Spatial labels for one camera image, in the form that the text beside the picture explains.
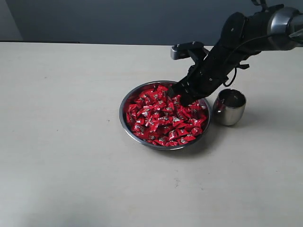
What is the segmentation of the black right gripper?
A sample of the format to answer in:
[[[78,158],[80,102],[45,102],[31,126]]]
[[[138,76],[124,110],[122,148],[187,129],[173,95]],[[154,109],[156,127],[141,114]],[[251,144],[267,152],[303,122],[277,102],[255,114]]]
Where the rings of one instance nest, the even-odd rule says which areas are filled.
[[[216,44],[205,59],[196,62],[182,80],[169,87],[167,94],[169,97],[181,95],[180,104],[188,106],[211,95],[227,81],[227,75],[245,58],[246,52],[242,49],[234,50]]]

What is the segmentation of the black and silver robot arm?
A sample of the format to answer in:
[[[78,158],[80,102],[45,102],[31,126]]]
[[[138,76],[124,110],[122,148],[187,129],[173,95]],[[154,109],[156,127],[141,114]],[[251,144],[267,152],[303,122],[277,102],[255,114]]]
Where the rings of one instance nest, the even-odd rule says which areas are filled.
[[[243,61],[263,51],[289,51],[303,44],[303,14],[283,4],[269,7],[264,0],[253,1],[262,10],[252,16],[235,12],[225,21],[218,42],[207,50],[202,42],[192,41],[171,48],[173,60],[194,61],[187,75],[172,85],[168,96],[180,95],[187,106],[210,96],[219,86],[229,87],[228,74],[249,68]]]

